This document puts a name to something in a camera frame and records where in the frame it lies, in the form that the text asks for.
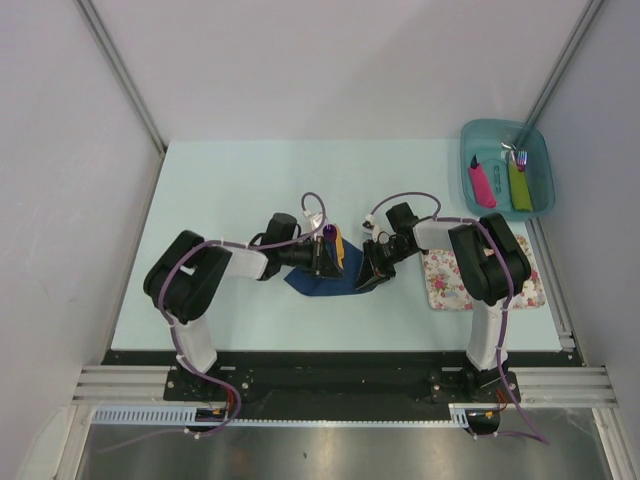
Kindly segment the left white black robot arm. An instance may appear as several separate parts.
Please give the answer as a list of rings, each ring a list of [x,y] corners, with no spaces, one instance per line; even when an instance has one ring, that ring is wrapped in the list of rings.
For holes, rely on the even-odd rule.
[[[307,216],[311,231],[302,232],[296,218],[275,213],[264,232],[247,244],[207,241],[182,231],[147,273],[143,291],[169,324],[178,363],[189,371],[186,387],[197,398],[214,397],[220,374],[211,369],[217,352],[205,314],[229,277],[266,281],[284,267],[315,284],[346,278],[346,245],[339,228],[321,214]]]

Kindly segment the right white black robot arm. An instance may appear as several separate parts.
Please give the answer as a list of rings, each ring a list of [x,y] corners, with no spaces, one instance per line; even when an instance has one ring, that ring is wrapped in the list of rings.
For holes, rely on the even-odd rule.
[[[504,217],[492,213],[478,220],[419,218],[406,202],[386,213],[393,233],[384,242],[373,232],[363,243],[355,288],[375,288],[396,276],[395,265],[433,249],[454,254],[459,275],[472,298],[473,319],[465,362],[451,389],[484,401],[508,385],[504,345],[509,305],[531,277],[531,265]]]

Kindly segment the gold knife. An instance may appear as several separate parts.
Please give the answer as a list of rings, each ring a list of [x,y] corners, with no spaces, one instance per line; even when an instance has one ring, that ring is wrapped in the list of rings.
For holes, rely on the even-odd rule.
[[[337,225],[334,226],[334,230],[335,230],[334,247],[335,247],[336,264],[340,269],[343,269],[344,258],[345,258],[344,242],[341,235],[341,231]]]

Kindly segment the purple spoon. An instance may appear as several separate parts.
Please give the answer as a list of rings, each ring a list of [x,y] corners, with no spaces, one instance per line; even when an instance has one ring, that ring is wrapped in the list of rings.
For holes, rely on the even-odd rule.
[[[337,228],[333,224],[326,224],[323,228],[323,237],[327,242],[335,242],[337,239]]]

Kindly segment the dark blue paper napkin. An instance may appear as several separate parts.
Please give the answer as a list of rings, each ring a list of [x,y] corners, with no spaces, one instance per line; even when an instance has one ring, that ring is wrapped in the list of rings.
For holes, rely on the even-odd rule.
[[[308,297],[336,297],[367,293],[373,288],[356,289],[356,280],[360,273],[363,252],[347,240],[345,249],[343,276],[339,279],[315,277],[298,268],[284,277],[284,281],[298,293]]]

